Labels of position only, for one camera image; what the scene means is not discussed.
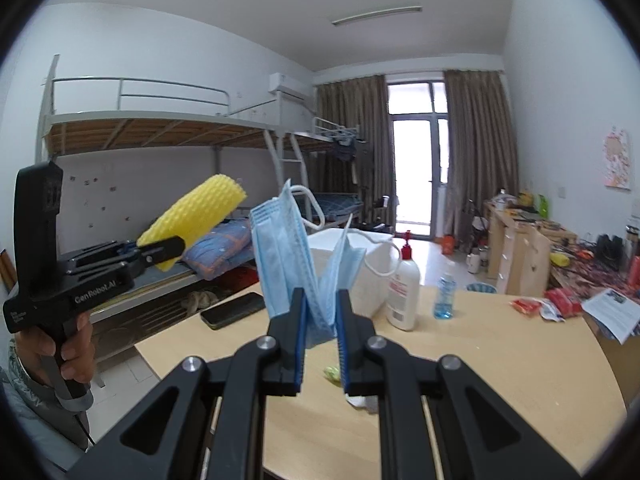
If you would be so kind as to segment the grey jacket left forearm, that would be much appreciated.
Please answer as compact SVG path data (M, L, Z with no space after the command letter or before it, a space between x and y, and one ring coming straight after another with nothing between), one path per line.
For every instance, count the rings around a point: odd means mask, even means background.
M9 339L6 365L1 367L1 389L18 428L35 445L44 471L53 479L65 479L88 451L87 413L66 410L51 387L29 376L16 353L14 338Z

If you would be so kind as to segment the person's left hand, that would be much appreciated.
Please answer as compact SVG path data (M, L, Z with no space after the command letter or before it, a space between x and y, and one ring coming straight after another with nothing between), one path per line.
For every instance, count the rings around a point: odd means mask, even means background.
M91 340L93 327L90 315L85 312L76 318L77 333L63 344L61 375L81 384L88 384L94 375L94 345ZM29 376L40 384L50 386L51 382L43 368L45 356L55 356L55 342L38 327L22 330L14 335L15 352Z

